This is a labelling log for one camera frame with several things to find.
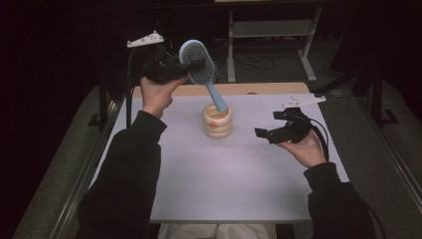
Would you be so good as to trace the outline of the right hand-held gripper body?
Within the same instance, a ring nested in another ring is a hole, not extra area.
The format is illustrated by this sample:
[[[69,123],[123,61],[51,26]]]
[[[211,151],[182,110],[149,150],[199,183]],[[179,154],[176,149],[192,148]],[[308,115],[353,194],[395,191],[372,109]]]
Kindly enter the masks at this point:
[[[280,143],[291,141],[300,142],[308,133],[313,130],[319,139],[323,139],[320,130],[312,124],[313,119],[307,117],[301,107],[322,103],[325,97],[320,98],[298,98],[290,97],[282,104],[283,110],[288,114],[289,119],[285,120],[285,125],[268,131],[269,143]]]

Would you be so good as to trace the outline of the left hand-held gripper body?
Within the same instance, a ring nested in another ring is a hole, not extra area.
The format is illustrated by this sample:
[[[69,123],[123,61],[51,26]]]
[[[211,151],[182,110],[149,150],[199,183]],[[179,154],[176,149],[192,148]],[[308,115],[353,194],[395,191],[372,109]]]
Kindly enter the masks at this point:
[[[132,49],[132,55],[137,50],[142,51],[141,75],[153,82],[166,84],[188,75],[187,67],[167,52],[165,39],[156,31],[137,40],[127,41],[126,46]]]

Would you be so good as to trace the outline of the metal floor rail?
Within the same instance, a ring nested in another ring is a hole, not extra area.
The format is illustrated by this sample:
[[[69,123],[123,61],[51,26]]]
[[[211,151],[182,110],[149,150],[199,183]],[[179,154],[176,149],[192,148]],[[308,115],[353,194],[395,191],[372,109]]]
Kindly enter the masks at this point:
[[[397,172],[399,178],[404,184],[410,197],[414,201],[417,209],[422,214],[422,187],[415,179],[414,175],[410,171],[408,165],[405,163],[403,156],[400,154],[397,147],[394,145],[391,137],[387,134],[384,127],[381,127],[371,115],[371,109],[369,104],[364,99],[357,99],[357,102],[369,121],[370,125],[382,141],[384,148],[386,149],[389,157],[391,158],[392,165]]]
[[[93,141],[92,147],[82,164],[76,182],[65,201],[65,205],[61,210],[58,221],[56,222],[49,239],[66,239],[69,235],[72,224],[77,220],[79,203],[90,188],[96,170],[99,168],[99,163],[104,154],[108,138],[122,105],[123,102],[116,101],[111,101],[106,105],[105,116],[107,117],[107,121]]]

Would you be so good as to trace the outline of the blue hairbrush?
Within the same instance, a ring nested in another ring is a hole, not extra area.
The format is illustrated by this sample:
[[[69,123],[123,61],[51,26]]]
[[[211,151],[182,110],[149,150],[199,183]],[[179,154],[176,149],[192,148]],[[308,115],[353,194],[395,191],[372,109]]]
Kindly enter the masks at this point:
[[[179,62],[186,67],[194,84],[204,86],[219,113],[228,107],[214,86],[218,77],[216,64],[206,47],[199,40],[188,40],[179,49]]]

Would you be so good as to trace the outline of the cream ringed holder cup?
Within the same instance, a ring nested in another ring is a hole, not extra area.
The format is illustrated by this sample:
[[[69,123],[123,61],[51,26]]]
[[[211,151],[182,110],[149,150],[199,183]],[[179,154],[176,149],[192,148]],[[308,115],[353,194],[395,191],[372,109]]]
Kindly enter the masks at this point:
[[[230,108],[220,113],[214,104],[207,105],[202,112],[203,130],[208,137],[221,139],[233,130],[233,113]]]

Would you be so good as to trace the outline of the person's right hand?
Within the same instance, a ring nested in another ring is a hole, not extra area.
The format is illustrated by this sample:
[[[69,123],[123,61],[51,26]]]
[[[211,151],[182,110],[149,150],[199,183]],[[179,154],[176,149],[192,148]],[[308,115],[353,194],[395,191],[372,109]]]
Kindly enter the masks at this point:
[[[285,141],[278,143],[278,146],[288,151],[302,166],[311,168],[326,163],[320,141],[317,135],[311,130],[300,142],[293,143]]]

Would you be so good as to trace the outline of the white metal stand frame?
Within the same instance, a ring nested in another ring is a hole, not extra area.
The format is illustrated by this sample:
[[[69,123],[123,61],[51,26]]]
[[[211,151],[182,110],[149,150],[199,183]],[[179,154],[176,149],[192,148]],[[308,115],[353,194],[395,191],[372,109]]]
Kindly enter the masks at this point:
[[[235,21],[234,12],[229,12],[228,24],[228,57],[227,77],[229,83],[236,82],[235,62],[233,57],[233,42],[240,38],[255,37],[305,37],[305,44],[298,50],[308,80],[314,83],[317,76],[308,59],[308,54],[316,34],[319,17],[322,8],[315,8],[314,15],[310,19],[300,20],[275,20],[275,21]]]

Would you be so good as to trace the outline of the black metal stand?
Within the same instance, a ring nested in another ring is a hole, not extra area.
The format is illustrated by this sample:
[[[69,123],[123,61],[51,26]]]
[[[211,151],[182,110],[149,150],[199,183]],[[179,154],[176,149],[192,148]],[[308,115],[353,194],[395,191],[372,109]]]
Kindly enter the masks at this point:
[[[104,75],[101,75],[100,77],[98,93],[99,109],[91,116],[88,126],[97,126],[99,130],[103,130],[106,128],[108,120],[110,119],[110,112],[113,104],[111,94],[107,87],[107,79]]]
[[[382,108],[382,96],[383,79],[381,78],[380,70],[375,68],[372,86],[372,118],[379,127],[384,127],[386,124],[398,124],[399,120],[392,110],[384,110]]]

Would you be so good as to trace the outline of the person's left hand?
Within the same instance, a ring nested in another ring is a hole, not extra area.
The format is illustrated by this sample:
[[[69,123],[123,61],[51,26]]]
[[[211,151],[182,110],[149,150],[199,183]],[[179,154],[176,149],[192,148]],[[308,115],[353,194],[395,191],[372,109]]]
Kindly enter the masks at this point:
[[[147,77],[140,80],[142,110],[161,119],[164,110],[172,104],[173,92],[190,78],[189,75],[172,80],[164,85],[153,82]]]

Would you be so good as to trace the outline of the person's legs in light trousers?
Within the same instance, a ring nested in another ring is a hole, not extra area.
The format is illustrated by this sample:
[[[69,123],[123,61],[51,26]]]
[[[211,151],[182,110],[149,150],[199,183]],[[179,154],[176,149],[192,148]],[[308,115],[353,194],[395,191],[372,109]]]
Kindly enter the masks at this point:
[[[162,224],[158,239],[277,239],[275,224]]]

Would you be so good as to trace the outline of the wooden table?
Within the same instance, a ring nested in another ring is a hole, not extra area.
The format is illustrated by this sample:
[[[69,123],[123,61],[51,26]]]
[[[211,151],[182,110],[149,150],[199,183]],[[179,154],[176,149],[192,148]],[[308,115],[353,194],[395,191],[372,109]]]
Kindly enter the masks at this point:
[[[221,96],[229,95],[279,95],[308,94],[305,83],[250,83],[217,84],[215,88]],[[207,89],[197,85],[180,85],[173,91],[174,96],[208,96]]]

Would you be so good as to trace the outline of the white table board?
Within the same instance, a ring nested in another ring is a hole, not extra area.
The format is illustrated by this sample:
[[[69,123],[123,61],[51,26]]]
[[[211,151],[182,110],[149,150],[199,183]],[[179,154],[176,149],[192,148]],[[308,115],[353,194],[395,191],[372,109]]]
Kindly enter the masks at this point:
[[[287,151],[255,135],[283,122],[273,117],[291,95],[236,95],[231,134],[208,137],[208,96],[176,97],[165,111],[162,161],[151,213],[154,223],[296,223],[310,218],[311,191]]]

